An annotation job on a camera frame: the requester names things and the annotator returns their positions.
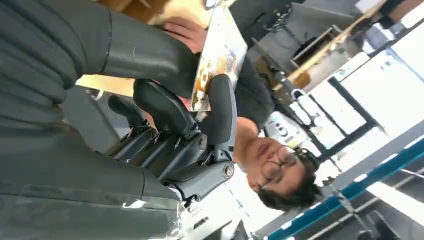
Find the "metal frame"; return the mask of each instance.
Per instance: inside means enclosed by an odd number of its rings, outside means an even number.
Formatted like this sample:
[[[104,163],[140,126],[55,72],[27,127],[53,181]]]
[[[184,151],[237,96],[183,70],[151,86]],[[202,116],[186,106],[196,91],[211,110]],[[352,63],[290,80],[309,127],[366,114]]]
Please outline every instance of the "metal frame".
[[[396,173],[399,169],[403,169],[408,164],[422,159],[424,157],[424,139],[420,140],[408,149],[404,149],[392,160],[376,167],[369,172],[368,177],[360,182],[353,182],[349,186],[341,190],[343,195],[351,200],[361,194],[367,187],[377,181],[381,181],[392,174]],[[330,214],[330,211],[340,208],[342,205],[335,196],[329,197],[326,201],[321,203],[314,209],[309,210],[303,216],[292,221],[290,227],[280,229],[268,236],[269,240],[282,240],[300,232],[302,229],[310,226],[311,224],[319,221],[323,217]]]

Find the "man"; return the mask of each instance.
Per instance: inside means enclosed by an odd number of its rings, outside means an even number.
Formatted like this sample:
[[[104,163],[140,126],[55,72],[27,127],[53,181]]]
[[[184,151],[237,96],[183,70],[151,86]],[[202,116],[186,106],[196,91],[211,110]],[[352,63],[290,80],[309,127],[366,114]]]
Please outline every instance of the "man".
[[[207,31],[181,17],[170,18],[165,32],[183,42],[193,54],[205,45]],[[274,111],[271,92],[248,58],[235,89],[237,132],[234,160],[246,172],[249,186],[269,208],[287,211],[308,207],[320,195],[313,159],[300,160],[293,151],[269,137],[258,137]]]
[[[83,74],[155,79],[187,98],[196,70],[192,53],[163,32],[88,1],[8,0],[0,5],[0,182],[151,194],[147,185],[154,183],[147,174],[89,149],[78,132],[63,124],[58,105]],[[201,51],[205,32],[197,26],[174,19],[165,28],[184,37],[180,40],[193,52]],[[202,38],[192,35],[200,32]],[[249,185],[271,208],[311,205],[318,193],[313,163],[293,157],[275,140],[258,138],[273,105],[249,61],[235,95],[234,156]]]

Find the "paper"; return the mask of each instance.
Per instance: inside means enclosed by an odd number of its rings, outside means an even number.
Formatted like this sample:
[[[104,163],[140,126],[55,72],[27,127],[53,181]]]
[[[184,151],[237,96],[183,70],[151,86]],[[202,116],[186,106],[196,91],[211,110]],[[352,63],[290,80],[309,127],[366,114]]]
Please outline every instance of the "paper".
[[[217,3],[197,68],[190,101],[192,112],[211,110],[208,87],[214,76],[227,74],[235,89],[247,48],[228,7]]]

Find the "hand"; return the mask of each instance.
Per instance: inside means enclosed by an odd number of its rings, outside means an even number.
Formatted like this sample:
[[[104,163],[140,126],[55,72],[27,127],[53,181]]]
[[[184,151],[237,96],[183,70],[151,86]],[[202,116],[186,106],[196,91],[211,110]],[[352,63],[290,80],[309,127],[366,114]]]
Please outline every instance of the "hand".
[[[197,23],[182,17],[171,17],[165,22],[164,28],[165,33],[183,42],[193,54],[203,50],[207,31]]]

